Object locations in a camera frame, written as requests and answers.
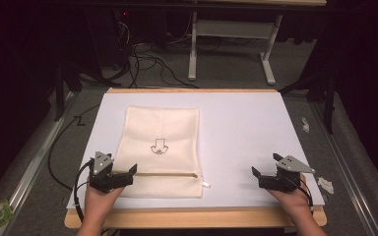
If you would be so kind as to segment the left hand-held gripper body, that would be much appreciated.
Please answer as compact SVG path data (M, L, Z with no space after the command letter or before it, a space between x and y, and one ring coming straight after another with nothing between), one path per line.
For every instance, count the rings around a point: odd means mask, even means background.
M113 173L114 159L111 154L97 151L92 158L90 168L90 186L103 192L109 193L114 189L123 188L133 184L133 176L129 172Z

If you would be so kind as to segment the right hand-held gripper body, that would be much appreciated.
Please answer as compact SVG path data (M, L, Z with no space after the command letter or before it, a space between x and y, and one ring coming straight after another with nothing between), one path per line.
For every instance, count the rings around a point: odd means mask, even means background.
M303 163L292 155L288 155L281 161L276 161L276 174L264 175L265 178L258 180L260 188L290 193L300 187L301 173L315 173L309 165Z

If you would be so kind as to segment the cream mesh zipper bag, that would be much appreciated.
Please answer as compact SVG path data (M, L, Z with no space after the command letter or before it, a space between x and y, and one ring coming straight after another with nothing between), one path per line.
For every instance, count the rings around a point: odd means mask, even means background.
M125 198L195 199L203 195L198 158L200 110L130 106L113 170L137 166Z

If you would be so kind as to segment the person's right hand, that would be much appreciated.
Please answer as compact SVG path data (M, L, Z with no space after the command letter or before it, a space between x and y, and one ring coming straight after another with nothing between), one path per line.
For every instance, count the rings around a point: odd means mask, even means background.
M293 192L284 193L276 190L269 190L269 193L279 201L282 209L296 227L305 225L313 220L310 206L308 204L308 197L304 193L306 189L306 178L301 174L300 187Z

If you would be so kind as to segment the person's left hand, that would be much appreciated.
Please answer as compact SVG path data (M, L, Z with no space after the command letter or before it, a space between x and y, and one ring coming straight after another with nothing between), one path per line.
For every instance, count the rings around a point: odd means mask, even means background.
M85 196L85 220L103 220L111 212L123 188L103 193L91 186L87 187Z

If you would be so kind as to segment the white table board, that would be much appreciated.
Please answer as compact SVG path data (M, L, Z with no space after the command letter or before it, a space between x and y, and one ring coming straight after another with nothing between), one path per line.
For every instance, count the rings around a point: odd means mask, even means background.
M210 186L198 199L121 197L117 208L275 207L278 202L258 186L254 168L276 172L275 153L306 162L281 95L244 92L109 92L103 96L83 161L97 151L116 154L129 106L198 108L198 156Z

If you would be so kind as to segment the black stand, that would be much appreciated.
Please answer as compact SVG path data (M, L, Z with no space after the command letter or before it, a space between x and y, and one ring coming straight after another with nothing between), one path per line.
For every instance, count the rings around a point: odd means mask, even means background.
M332 134L332 115L335 110L335 86L336 80L331 73L320 72L315 75L299 79L297 82L279 89L279 93L285 95L291 91L297 89L304 89L305 87L308 87L308 93L306 94L306 97L309 101L323 100L325 102L323 112L323 124L325 125L326 130L330 134Z
M80 92L82 84L76 67L68 62L62 61L58 64L55 74L55 95L56 95L56 115L55 122L58 122L65 110L65 87L72 92Z

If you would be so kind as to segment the metal floor rail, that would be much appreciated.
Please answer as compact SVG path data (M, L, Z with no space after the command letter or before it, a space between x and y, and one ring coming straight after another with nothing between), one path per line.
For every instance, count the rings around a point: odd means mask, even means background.
M9 194L14 218L0 229L0 236L59 236L70 232L64 224L70 192L47 170L50 148L66 122L65 116L55 116L52 107L5 175L2 187Z
M347 166L345 157L343 156L338 143L334 136L328 131L324 123L324 115L319 105L315 102L310 102L309 107L316 117L318 125L321 127L325 138L330 146L331 152L334 155L334 162L338 168L340 177L345 185L347 194L352 202L352 205L362 223L363 229L367 236L378 236L378 224L372 214L366 198L362 191L357 186L357 183L352 176L352 173Z

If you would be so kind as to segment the white metal desk frame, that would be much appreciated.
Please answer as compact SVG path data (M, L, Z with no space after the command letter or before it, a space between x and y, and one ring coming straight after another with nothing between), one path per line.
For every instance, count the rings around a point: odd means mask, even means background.
M195 81L197 78L197 38L199 36L266 39L267 48L265 51L260 52L259 56L267 84L269 86L274 86L276 84L276 79L274 77L269 58L276 41L282 19L282 15L276 15L275 19L270 23L199 20L197 13L193 13L188 80Z

